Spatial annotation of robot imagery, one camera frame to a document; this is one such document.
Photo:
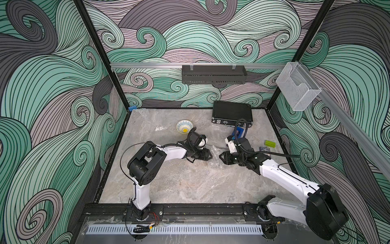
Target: black case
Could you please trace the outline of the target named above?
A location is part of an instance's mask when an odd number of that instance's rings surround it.
[[[253,125],[252,108],[245,103],[232,103],[224,101],[215,101],[213,104],[213,117],[211,122],[214,124],[222,124],[234,126],[237,120],[245,119],[248,122],[248,127]],[[245,123],[239,123],[238,126],[245,127]]]

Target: gray marble surface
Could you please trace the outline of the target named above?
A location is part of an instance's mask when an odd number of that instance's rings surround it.
[[[208,138],[206,148],[214,156],[212,160],[186,159],[164,162],[156,178],[151,182],[150,198],[153,203],[257,203],[269,194],[282,199],[298,201],[295,196],[277,183],[257,175],[238,165],[224,165],[219,154],[228,151],[224,139],[232,127],[211,123],[211,109],[137,109],[131,114],[121,144],[115,156],[99,203],[127,203],[134,195],[132,182],[123,174],[119,161],[130,145],[153,141],[156,144],[176,143],[186,138],[176,130],[176,123],[190,120],[196,132]],[[276,142],[271,151],[283,153],[273,128],[264,110],[254,109],[253,127],[246,138],[255,150],[264,146],[264,140]],[[128,174],[127,162],[142,145],[137,145],[123,155],[122,167]],[[272,158],[279,164],[287,162],[284,157]]]

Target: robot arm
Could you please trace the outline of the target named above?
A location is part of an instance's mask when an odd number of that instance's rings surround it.
[[[206,161],[212,158],[210,151],[204,148],[206,136],[199,135],[195,129],[189,132],[185,141],[179,141],[177,144],[161,146],[149,141],[128,162],[127,167],[135,185],[132,207],[137,219],[144,220],[150,211],[149,183],[156,177],[163,162],[183,158],[189,160],[189,157]],[[259,202],[257,209],[264,221],[277,217],[292,219],[308,225],[314,233],[325,240],[330,240],[348,221],[344,205],[332,186],[318,185],[280,167],[269,156],[255,152],[246,138],[234,141],[228,138],[227,142],[230,151],[220,155],[224,164],[246,166],[280,184],[300,201],[297,203],[272,195],[267,196]]]
[[[330,185],[318,185],[281,167],[269,156],[255,152],[246,138],[225,140],[229,151],[220,158],[224,164],[246,166],[291,192],[299,203],[269,195],[259,202],[261,218],[288,218],[306,224],[319,237],[330,240],[348,221],[348,215],[337,191]]]
[[[172,159],[192,158],[208,161],[212,157],[210,150],[204,148],[207,143],[205,135],[195,132],[196,127],[188,133],[185,141],[177,144],[156,145],[151,141],[145,143],[128,162],[127,168],[135,185],[135,198],[132,201],[133,209],[138,219],[147,217],[150,208],[150,182],[156,177],[163,162]]]

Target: wave pattern wallpaper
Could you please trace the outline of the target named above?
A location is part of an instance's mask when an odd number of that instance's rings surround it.
[[[389,11],[389,1],[333,8],[302,62],[390,158]],[[271,113],[290,153],[301,155],[299,174],[339,192],[352,229],[338,232],[340,242],[388,244],[390,183],[326,104],[293,112],[281,95]]]
[[[111,62],[286,63],[322,0],[84,3]],[[182,84],[180,69],[116,69],[130,105],[212,107],[223,100],[265,107],[280,70],[248,71],[245,85],[212,86]]]
[[[1,243],[69,243],[126,110],[72,0],[0,1]]]

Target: blue block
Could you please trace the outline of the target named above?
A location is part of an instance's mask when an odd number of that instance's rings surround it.
[[[131,107],[129,107],[129,111],[130,111],[130,112],[133,111],[134,109],[137,109],[137,106],[131,106]]]
[[[244,129],[243,128],[241,128],[241,127],[237,127],[237,131],[238,131],[238,138],[241,138],[241,136],[243,135],[243,133],[244,133]],[[235,138],[235,136],[234,136],[234,132],[232,132],[232,140],[234,140]]]

